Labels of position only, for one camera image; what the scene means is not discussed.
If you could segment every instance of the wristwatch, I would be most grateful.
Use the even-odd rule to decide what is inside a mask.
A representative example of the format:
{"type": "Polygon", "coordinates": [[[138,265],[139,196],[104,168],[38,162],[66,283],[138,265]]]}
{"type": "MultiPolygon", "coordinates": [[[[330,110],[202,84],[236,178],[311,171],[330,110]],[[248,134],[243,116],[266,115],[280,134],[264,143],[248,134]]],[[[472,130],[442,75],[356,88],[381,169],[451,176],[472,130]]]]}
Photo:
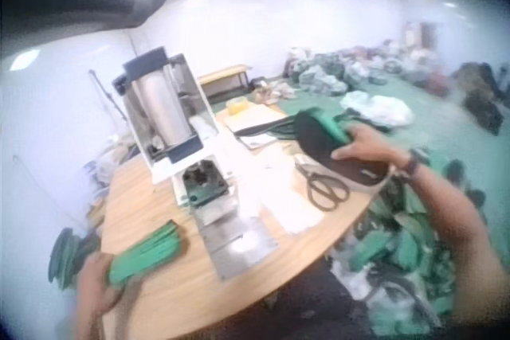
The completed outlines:
{"type": "Polygon", "coordinates": [[[421,162],[413,156],[411,153],[411,159],[409,162],[400,170],[402,172],[402,176],[409,181],[418,170],[418,167],[420,166],[421,162]]]}

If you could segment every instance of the metal cylinder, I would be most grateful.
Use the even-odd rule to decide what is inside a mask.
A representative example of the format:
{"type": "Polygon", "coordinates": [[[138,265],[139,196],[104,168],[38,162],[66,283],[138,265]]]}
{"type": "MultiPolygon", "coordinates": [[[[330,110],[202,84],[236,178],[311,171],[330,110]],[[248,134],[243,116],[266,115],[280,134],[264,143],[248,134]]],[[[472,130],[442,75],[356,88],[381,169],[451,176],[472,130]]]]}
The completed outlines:
{"type": "Polygon", "coordinates": [[[169,147],[191,136],[177,91],[168,84],[162,69],[140,77],[133,86],[151,125],[169,147]]]}

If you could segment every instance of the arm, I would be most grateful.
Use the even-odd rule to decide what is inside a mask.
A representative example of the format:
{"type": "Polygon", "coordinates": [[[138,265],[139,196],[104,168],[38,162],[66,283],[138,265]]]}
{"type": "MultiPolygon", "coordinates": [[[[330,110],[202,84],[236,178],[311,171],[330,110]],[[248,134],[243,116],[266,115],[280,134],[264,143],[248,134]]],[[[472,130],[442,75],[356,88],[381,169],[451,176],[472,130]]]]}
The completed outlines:
{"type": "Polygon", "coordinates": [[[108,270],[113,255],[95,252],[78,275],[76,340],[97,340],[101,316],[117,303],[121,290],[109,287],[108,270]]]}
{"type": "MultiPolygon", "coordinates": [[[[334,159],[386,161],[399,169],[411,160],[409,153],[391,146],[368,126],[353,126],[351,133],[354,142],[335,150],[331,154],[334,159]]],[[[426,166],[418,166],[411,186],[428,209],[439,237],[452,250],[457,276],[454,319],[476,323],[501,318],[508,308],[510,279],[471,201],[426,166]]]]}

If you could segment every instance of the scissors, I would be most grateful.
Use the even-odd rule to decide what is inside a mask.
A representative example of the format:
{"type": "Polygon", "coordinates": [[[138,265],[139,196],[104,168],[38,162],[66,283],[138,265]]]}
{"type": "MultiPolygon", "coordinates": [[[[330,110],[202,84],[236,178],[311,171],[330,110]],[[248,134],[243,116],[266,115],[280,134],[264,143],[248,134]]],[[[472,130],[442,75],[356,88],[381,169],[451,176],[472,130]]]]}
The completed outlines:
{"type": "Polygon", "coordinates": [[[311,165],[305,165],[298,161],[295,161],[295,165],[296,169],[307,179],[308,200],[317,209],[329,213],[334,211],[340,203],[345,202],[351,196],[349,186],[340,179],[307,170],[311,165]],[[333,188],[341,189],[343,191],[343,196],[339,196],[333,188]],[[328,199],[331,202],[331,206],[324,206],[317,202],[314,198],[314,192],[328,199]]]}

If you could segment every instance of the white wall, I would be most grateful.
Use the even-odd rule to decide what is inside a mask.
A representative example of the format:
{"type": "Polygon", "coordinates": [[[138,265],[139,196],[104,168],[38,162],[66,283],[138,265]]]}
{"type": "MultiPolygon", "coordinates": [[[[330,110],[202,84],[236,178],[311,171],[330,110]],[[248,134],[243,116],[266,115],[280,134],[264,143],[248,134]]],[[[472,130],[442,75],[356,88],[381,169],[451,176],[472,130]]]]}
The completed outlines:
{"type": "Polygon", "coordinates": [[[2,62],[2,314],[15,338],[55,339],[74,294],[49,284],[49,254],[64,227],[83,235],[81,167],[123,126],[105,111],[88,70],[113,92],[134,53],[122,31],[38,48],[21,71],[9,71],[13,57],[2,62]]]}
{"type": "Polygon", "coordinates": [[[184,53],[201,76],[233,64],[276,76],[288,49],[378,45],[402,35],[400,0],[178,0],[140,27],[152,47],[184,53]]]}
{"type": "Polygon", "coordinates": [[[503,2],[408,0],[407,21],[437,23],[438,53],[450,74],[466,61],[487,62],[497,72],[510,61],[510,8],[503,2]]]}

